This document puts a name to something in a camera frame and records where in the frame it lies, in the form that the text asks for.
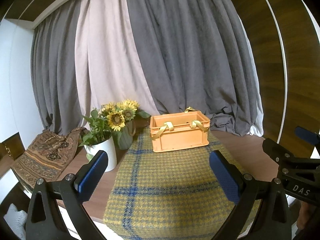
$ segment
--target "potted plant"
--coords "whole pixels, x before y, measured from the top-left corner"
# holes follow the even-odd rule
[[[135,134],[135,116],[150,117],[139,108],[139,104],[133,100],[124,100],[118,103],[109,103],[101,106],[99,116],[108,120],[112,131],[114,143],[120,149],[129,149]]]
[[[90,131],[82,136],[79,146],[84,146],[89,161],[99,150],[105,151],[108,154],[108,166],[105,171],[113,170],[117,166],[116,149],[107,119],[99,116],[97,109],[91,111],[91,117],[83,118],[88,121]]]

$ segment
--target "gray curtain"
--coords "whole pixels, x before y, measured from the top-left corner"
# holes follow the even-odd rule
[[[231,0],[127,0],[133,37],[161,114],[188,106],[211,129],[245,135],[257,116],[244,32]]]
[[[81,0],[70,0],[36,29],[31,78],[45,129],[66,135],[81,125],[76,86],[75,37]]]

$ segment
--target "metal screw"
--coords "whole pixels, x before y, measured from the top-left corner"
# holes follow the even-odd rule
[[[37,184],[38,184],[38,185],[41,185],[42,183],[43,183],[43,179],[42,179],[42,178],[40,178],[40,179],[37,180]]]
[[[246,179],[246,180],[252,180],[252,176],[248,173],[244,174],[243,177]]]
[[[276,184],[281,184],[281,180],[279,178],[275,178],[275,183]]]
[[[67,174],[64,178],[65,178],[66,180],[72,180],[74,176],[75,176],[74,174],[69,173],[69,174]]]

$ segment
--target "curtain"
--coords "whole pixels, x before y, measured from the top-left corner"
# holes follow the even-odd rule
[[[159,113],[191,106],[211,119],[211,129],[247,134],[257,117],[257,90],[231,0],[126,0],[126,4]]]
[[[75,37],[81,0],[70,0],[34,32],[31,79],[45,129],[66,135],[81,125],[75,73]]]
[[[75,62],[83,115],[127,98],[159,115],[140,64],[126,0],[82,0]]]

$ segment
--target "gold ribbon handle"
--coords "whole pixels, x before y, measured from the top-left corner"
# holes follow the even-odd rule
[[[167,127],[169,128],[169,131],[174,130],[174,127],[171,122],[165,122],[163,126],[160,127],[159,131],[155,134],[155,136],[151,137],[152,140],[158,139]]]
[[[191,106],[189,106],[188,108],[186,108],[186,109],[184,110],[185,113],[187,113],[187,112],[189,112],[189,111],[198,111],[198,110],[193,109]]]
[[[194,129],[196,127],[199,127],[203,132],[209,131],[209,128],[205,128],[202,123],[198,120],[192,121],[192,124],[190,124],[191,129]]]

